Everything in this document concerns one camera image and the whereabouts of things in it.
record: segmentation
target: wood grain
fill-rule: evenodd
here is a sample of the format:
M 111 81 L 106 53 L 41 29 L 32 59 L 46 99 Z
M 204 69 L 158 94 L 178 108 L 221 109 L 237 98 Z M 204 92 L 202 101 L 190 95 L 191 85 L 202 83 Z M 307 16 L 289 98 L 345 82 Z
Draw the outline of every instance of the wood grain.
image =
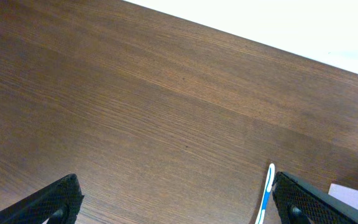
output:
M 0 1 L 0 210 L 76 173 L 77 223 L 251 223 L 269 162 L 358 189 L 358 75 L 127 2 Z

